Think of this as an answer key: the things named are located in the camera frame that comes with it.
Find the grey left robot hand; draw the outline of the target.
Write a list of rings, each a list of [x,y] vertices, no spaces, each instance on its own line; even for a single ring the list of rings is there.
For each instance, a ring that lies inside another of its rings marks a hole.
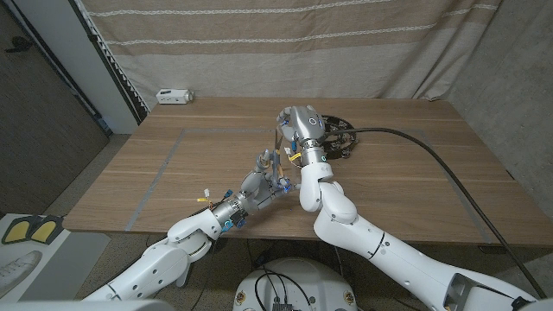
[[[213,214],[221,231],[229,231],[233,226],[239,228],[248,215],[297,188],[283,172],[280,151],[266,149],[258,155],[254,169],[243,179],[240,189],[232,197],[222,200],[213,209]]]

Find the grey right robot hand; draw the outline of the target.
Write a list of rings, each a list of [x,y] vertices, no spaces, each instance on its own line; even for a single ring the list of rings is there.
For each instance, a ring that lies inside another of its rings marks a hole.
[[[325,124],[312,106],[286,107],[279,113],[276,121],[283,137],[301,151],[303,167],[325,161],[322,148]]]

